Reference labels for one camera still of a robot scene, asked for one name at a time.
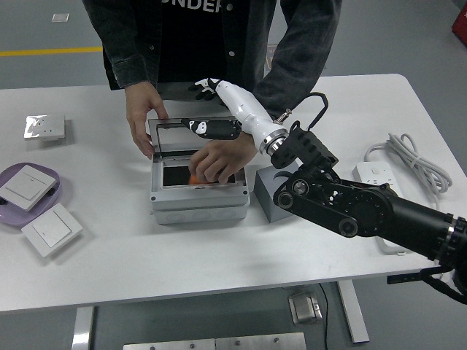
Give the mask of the person's right hand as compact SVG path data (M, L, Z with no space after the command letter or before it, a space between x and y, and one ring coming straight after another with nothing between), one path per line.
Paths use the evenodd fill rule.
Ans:
M126 119L133 142L147 158L154 154L150 135L146 131L147 114L154 111L159 119L169 115L156 88L148 81L139 82L124 88L126 96Z

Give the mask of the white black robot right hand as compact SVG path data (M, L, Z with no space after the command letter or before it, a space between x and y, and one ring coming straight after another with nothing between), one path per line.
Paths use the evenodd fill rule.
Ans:
M251 92L220 79L206 78L196 83L203 91L216 93L234 116L233 120L191 120L181 123L203 139L234 140L241 132L250 134L259 153L272 154L288 137L281 125L273 122Z

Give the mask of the person's left hand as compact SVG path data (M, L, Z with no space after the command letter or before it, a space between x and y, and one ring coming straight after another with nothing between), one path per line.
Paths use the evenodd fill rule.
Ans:
M200 182L225 184L257 154L253 137L241 132L234 140L211 140L190 158L189 170Z

